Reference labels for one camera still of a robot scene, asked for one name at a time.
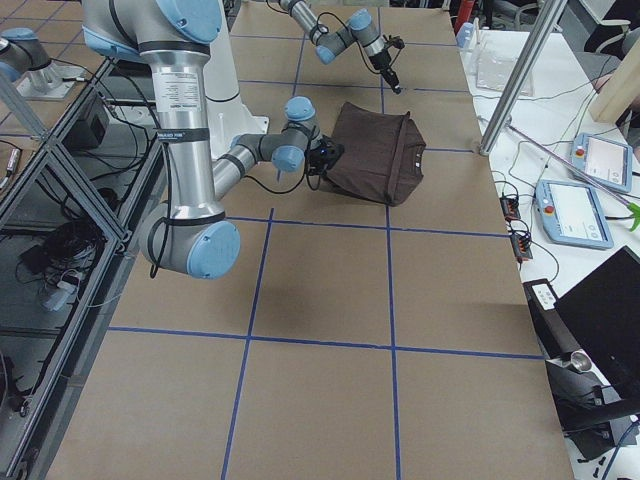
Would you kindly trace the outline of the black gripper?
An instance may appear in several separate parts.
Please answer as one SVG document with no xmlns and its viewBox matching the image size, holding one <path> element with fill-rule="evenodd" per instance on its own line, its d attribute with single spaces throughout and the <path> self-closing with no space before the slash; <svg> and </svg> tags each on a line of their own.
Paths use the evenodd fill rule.
<svg viewBox="0 0 640 480">
<path fill-rule="evenodd" d="M 319 146 L 309 151 L 307 163 L 308 176 L 323 176 L 332 166 L 333 149 L 329 146 Z"/>
<path fill-rule="evenodd" d="M 400 94 L 402 88 L 397 74 L 392 69 L 392 58 L 386 47 L 383 47 L 379 52 L 369 56 L 369 60 L 373 69 L 382 75 L 386 84 L 392 89 L 395 94 Z"/>
</svg>

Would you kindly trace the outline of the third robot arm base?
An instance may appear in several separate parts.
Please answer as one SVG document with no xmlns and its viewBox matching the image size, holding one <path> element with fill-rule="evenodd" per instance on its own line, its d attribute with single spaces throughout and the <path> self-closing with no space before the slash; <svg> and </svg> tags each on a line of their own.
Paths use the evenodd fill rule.
<svg viewBox="0 0 640 480">
<path fill-rule="evenodd" d="M 25 27 L 1 32 L 1 73 L 27 100 L 60 101 L 85 80 L 84 69 L 56 63 L 36 33 Z"/>
</svg>

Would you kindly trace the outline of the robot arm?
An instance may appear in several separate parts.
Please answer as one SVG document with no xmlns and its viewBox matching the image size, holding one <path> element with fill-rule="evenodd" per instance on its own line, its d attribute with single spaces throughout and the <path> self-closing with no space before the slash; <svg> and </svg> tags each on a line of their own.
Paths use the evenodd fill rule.
<svg viewBox="0 0 640 480">
<path fill-rule="evenodd" d="M 316 14 L 307 1 L 266 1 L 266 5 L 296 22 L 324 65 L 334 62 L 355 45 L 365 68 L 380 77 L 394 94 L 402 92 L 394 64 L 405 42 L 400 36 L 384 35 L 366 8 L 343 21 L 329 11 Z"/>
<path fill-rule="evenodd" d="M 89 48 L 150 67 L 157 139 L 166 158 L 168 199 L 144 220 L 140 249 L 151 270 L 212 280 L 235 264 L 237 227 L 221 199 L 260 162 L 294 172 L 324 145 L 311 101 L 291 98 L 277 134 L 235 137 L 219 158 L 211 152 L 205 66 L 224 31 L 218 1 L 85 1 L 83 32 Z"/>
</svg>

